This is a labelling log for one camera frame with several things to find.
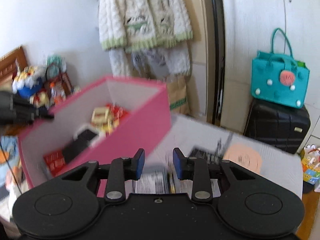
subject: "black suitcase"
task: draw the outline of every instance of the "black suitcase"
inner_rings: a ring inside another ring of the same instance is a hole
[[[253,99],[244,135],[295,154],[310,128],[307,109]]]

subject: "white wall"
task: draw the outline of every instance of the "white wall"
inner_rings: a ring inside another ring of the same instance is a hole
[[[0,0],[0,56],[19,45],[28,63],[64,56],[74,85],[111,73],[99,43],[98,0]]]

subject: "silver screw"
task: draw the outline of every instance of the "silver screw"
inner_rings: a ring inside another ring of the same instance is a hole
[[[108,199],[119,199],[122,197],[122,193],[120,191],[110,191],[107,193]]]
[[[198,191],[195,193],[195,197],[198,199],[207,199],[210,197],[210,193],[206,191]]]

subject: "orange round sticker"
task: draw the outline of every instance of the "orange round sticker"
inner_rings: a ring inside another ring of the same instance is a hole
[[[295,80],[296,80],[296,76],[294,75],[294,73],[292,73],[289,70],[284,70],[280,74],[280,82],[284,86],[289,87],[289,86],[293,85]]]

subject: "teal bag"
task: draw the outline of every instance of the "teal bag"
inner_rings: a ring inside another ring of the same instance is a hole
[[[280,31],[290,49],[290,56],[274,53],[276,32]],[[251,94],[254,98],[301,108],[307,93],[310,70],[293,58],[291,44],[284,31],[273,31],[271,52],[258,51],[252,60]]]

